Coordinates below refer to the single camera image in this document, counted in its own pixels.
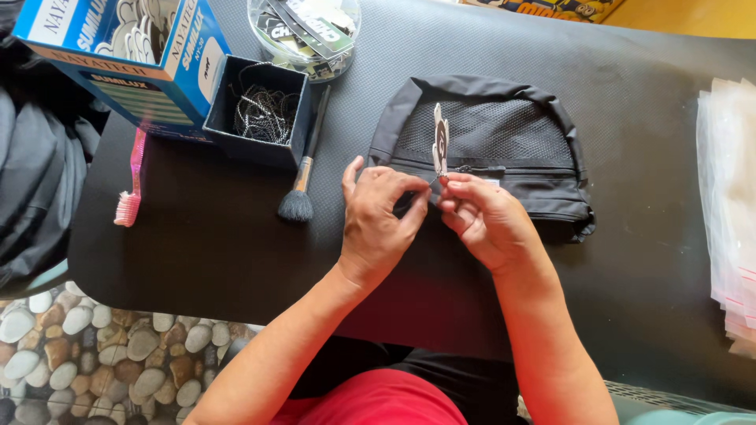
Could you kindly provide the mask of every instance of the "red shirt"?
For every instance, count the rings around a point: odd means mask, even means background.
[[[271,425],[411,423],[466,425],[454,403],[413,374],[376,369],[347,380],[318,399],[287,400]]]

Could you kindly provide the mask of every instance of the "zipper pull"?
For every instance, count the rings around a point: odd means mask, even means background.
[[[490,166],[490,167],[474,167],[474,166],[458,166],[455,171],[457,172],[483,172],[483,171],[506,171],[505,166]]]

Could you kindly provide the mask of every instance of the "black pouch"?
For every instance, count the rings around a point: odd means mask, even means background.
[[[433,108],[449,120],[448,169],[498,184],[528,211],[546,242],[579,243],[596,227],[580,144],[559,100],[539,88],[487,76],[410,78],[386,105],[368,166],[435,180]]]

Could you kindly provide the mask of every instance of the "black table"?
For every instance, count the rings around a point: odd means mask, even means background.
[[[213,2],[237,55],[258,57],[245,2]],[[108,305],[267,324],[336,261],[345,165],[366,154],[409,76],[474,73],[539,86],[578,127],[598,228],[551,247],[588,352],[608,380],[756,408],[756,362],[727,353],[709,298],[696,172],[696,99],[713,77],[756,81],[756,44],[569,23],[428,0],[364,0],[356,61],[334,83],[305,227],[275,217],[293,176],[215,148],[152,139],[133,228],[134,128],[114,117],[86,180],[70,247],[79,286]],[[510,358],[489,277],[434,210],[389,279],[338,334]]]

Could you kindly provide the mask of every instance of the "dark blue box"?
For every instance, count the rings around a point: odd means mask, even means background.
[[[249,68],[239,76],[244,67],[254,64],[259,62],[232,54],[226,55],[225,68],[202,130],[231,158],[266,166],[298,169],[312,115],[311,89],[307,74],[265,64]],[[270,90],[280,90],[285,94],[299,93],[299,105],[288,144],[246,138],[236,133],[234,114],[240,99],[240,83],[243,87],[257,84]]]

